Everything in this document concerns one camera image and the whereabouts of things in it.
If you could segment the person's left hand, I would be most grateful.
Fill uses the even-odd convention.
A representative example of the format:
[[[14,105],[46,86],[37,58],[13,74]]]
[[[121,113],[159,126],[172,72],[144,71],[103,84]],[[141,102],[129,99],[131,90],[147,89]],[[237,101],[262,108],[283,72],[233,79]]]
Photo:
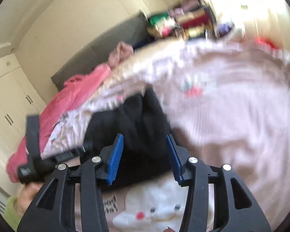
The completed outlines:
[[[15,211],[17,212],[19,217],[22,217],[24,215],[42,185],[43,183],[41,182],[31,182],[22,188],[14,205]]]

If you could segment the person's right hand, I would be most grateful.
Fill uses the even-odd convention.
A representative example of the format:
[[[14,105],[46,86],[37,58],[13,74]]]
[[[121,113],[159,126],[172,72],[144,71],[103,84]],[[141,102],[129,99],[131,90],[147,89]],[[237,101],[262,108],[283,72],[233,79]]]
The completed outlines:
[[[176,231],[173,230],[171,227],[167,227],[166,229],[164,229],[163,232],[176,232]]]

